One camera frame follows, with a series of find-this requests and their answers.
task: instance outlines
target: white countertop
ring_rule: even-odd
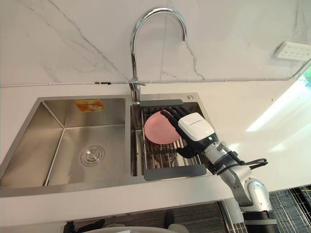
[[[298,117],[290,119],[286,105],[277,120],[262,129],[246,129],[292,85],[292,81],[149,84],[142,94],[198,92],[221,140],[236,150],[243,160],[267,158],[269,164],[254,170],[269,191],[310,182],[306,160],[310,149],[310,127]],[[35,100],[47,96],[129,94],[125,84],[53,85],[1,88],[0,161],[3,160]],[[299,116],[308,117],[311,100],[294,96]],[[291,143],[291,136],[301,146]],[[294,168],[290,159],[295,158]],[[232,197],[220,177],[204,176],[135,184],[121,187],[0,199],[0,224],[13,226],[66,221],[171,206],[188,205]]]

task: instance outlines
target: wall outlet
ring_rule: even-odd
[[[277,58],[308,61],[311,59],[311,45],[283,42],[275,52]]]

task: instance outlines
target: robot finger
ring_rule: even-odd
[[[176,118],[176,120],[179,120],[181,118],[180,114],[175,111],[173,108],[165,108],[166,111],[168,111],[171,115],[173,115],[173,117]]]

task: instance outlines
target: robotic arm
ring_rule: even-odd
[[[247,231],[278,233],[269,193],[251,173],[252,169],[266,165],[267,161],[257,159],[246,163],[240,160],[225,142],[218,141],[214,129],[200,114],[191,113],[183,106],[166,108],[161,114],[187,143],[184,148],[177,148],[177,152],[185,158],[204,155],[210,162],[210,172],[219,175],[230,187],[243,212]]]

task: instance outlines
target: marble wall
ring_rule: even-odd
[[[130,35],[148,9],[184,17],[149,19],[137,37],[145,82],[284,79],[302,62],[273,57],[283,41],[311,43],[309,0],[0,0],[1,84],[126,82]]]

